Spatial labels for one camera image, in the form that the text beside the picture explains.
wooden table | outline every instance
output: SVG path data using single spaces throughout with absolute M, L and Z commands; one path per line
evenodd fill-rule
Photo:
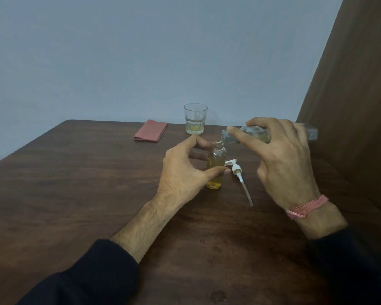
M 69 120 L 0 161 L 0 304 L 14 304 L 127 223 L 156 192 L 168 148 L 188 137 L 169 124 L 158 143 L 134 142 L 142 123 Z M 217 140 L 222 126 L 206 126 Z M 330 304 L 305 237 L 266 194 L 258 157 L 237 158 L 255 206 L 233 175 L 204 188 L 168 223 L 141 262 L 132 304 Z M 319 156 L 320 190 L 381 253 L 381 212 Z

white wall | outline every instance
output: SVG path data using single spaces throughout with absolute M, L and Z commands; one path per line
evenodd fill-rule
M 342 0 L 0 0 L 0 159 L 66 119 L 295 119 Z

glass bottle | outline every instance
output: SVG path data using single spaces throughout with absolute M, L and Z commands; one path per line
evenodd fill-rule
M 300 124 L 306 128 L 306 134 L 308 135 L 308 140 L 317 140 L 317 128 L 310 124 Z M 270 143 L 271 135 L 268 130 L 259 126 L 243 126 L 240 128 L 244 133 L 253 136 L 265 143 Z M 223 143 L 240 143 L 236 137 L 230 134 L 227 130 L 222 130 L 221 141 Z
M 217 166 L 224 166 L 224 163 L 226 162 L 226 155 L 227 151 L 223 147 L 223 142 L 216 141 L 212 152 L 208 154 L 208 164 L 206 169 Z M 212 179 L 208 184 L 206 184 L 206 186 L 210 189 L 218 189 L 221 186 L 222 180 L 223 176 L 218 176 Z

hand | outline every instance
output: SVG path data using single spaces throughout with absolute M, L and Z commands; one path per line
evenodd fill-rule
M 306 130 L 289 120 L 255 117 L 247 126 L 267 128 L 271 142 L 266 144 L 238 128 L 227 130 L 261 157 L 257 175 L 272 199 L 291 210 L 320 196 L 312 165 Z
M 206 154 L 194 152 L 192 148 L 211 151 L 213 142 L 198 135 L 192 135 L 185 141 L 169 149 L 165 154 L 163 171 L 156 197 L 172 198 L 179 204 L 192 200 L 211 179 L 230 174 L 227 167 L 214 167 L 201 171 L 192 166 L 189 158 L 206 161 Z

folded cloth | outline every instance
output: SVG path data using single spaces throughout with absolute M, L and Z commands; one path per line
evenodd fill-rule
M 148 120 L 135 134 L 134 140 L 148 140 L 158 142 L 168 123 Z

